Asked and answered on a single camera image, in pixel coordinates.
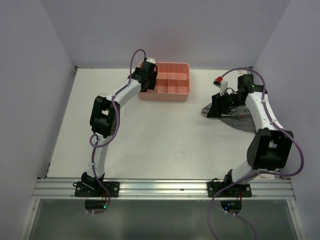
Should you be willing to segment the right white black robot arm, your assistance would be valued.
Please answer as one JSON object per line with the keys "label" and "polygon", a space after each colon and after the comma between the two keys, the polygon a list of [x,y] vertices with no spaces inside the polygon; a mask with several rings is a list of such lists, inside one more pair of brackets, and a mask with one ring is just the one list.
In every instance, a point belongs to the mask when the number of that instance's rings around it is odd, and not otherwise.
{"label": "right white black robot arm", "polygon": [[260,173],[274,173],[286,166],[294,135],[278,123],[267,99],[264,84],[255,84],[252,74],[243,74],[237,79],[237,90],[228,92],[222,77],[214,81],[220,92],[211,97],[208,118],[230,117],[238,108],[249,111],[255,126],[255,135],[247,152],[246,160],[229,170],[223,182],[213,182],[213,188],[227,196],[235,196],[241,185],[247,185]]}

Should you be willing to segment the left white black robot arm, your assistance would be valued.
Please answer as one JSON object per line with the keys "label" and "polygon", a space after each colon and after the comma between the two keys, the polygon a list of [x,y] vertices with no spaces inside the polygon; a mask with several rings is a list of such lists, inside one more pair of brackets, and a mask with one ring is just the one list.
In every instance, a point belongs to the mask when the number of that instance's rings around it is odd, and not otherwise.
{"label": "left white black robot arm", "polygon": [[158,67],[153,58],[145,58],[140,67],[131,70],[127,82],[116,92],[107,96],[97,96],[89,120],[93,135],[89,144],[93,147],[90,169],[81,176],[81,184],[92,196],[108,195],[103,184],[105,160],[109,144],[120,128],[121,108],[141,92],[154,90]]}

